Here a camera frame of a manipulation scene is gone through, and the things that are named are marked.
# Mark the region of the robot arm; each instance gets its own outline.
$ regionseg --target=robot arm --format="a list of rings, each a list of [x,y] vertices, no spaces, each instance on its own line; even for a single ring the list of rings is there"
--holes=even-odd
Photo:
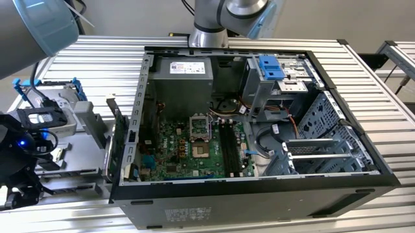
[[[226,30],[258,39],[276,13],[270,0],[196,0],[189,47],[226,48]]]
[[[77,40],[76,21],[62,0],[2,0],[0,19],[0,79]]]

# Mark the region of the blue drive latch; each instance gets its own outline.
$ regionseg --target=blue drive latch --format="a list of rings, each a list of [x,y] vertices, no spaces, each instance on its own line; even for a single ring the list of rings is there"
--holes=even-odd
[[[274,56],[258,56],[258,67],[264,72],[265,80],[282,80],[285,78]]]

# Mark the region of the aluminum work table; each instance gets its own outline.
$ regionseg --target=aluminum work table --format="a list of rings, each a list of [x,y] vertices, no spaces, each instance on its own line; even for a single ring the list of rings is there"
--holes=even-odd
[[[386,55],[402,72],[415,80],[415,42],[385,41],[376,53]]]
[[[124,114],[132,110],[144,46],[185,47],[185,37],[82,36],[54,58],[41,62],[38,77],[81,81],[93,111],[112,117],[105,96],[116,94]],[[336,40],[229,39],[232,49],[310,50],[314,53],[361,127],[374,143],[401,187],[337,218],[221,225],[157,232],[338,233],[415,232],[415,116],[362,63]],[[10,109],[18,105],[15,100]],[[108,200],[30,206],[0,213],[2,226],[15,232],[137,232]]]

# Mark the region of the ram slot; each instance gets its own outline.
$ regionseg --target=ram slot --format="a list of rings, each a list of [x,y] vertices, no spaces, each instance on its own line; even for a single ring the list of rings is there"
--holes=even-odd
[[[224,169],[226,177],[238,177],[241,172],[238,153],[236,149],[236,138],[230,123],[222,123],[218,125],[218,136],[221,154],[224,160]]]

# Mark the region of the case label sticker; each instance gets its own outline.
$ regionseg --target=case label sticker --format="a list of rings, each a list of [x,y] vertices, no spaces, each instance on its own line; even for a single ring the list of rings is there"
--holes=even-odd
[[[212,207],[169,209],[165,210],[166,221],[201,221],[208,220]]]
[[[272,125],[272,131],[273,131],[273,134],[278,134],[277,124]]]
[[[246,107],[244,105],[240,106],[238,113],[244,114],[246,111]]]
[[[172,62],[169,64],[170,74],[204,74],[204,62]]]

